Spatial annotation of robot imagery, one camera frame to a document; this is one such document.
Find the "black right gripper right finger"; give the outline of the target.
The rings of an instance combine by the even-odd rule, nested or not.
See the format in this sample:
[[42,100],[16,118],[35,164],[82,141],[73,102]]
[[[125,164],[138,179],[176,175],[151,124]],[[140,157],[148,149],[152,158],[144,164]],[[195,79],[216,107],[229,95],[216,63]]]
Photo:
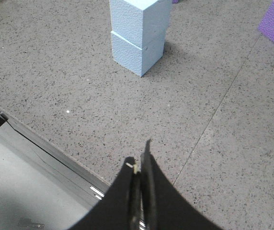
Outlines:
[[219,230],[190,205],[166,178],[153,155],[151,140],[141,154],[141,194],[148,230]]

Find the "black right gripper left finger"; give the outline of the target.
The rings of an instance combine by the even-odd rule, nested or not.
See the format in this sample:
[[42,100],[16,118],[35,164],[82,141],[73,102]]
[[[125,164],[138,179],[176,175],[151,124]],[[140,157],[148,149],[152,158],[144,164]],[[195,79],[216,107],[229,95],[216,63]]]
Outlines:
[[71,230],[138,230],[141,217],[140,172],[133,157],[125,158],[101,201]]

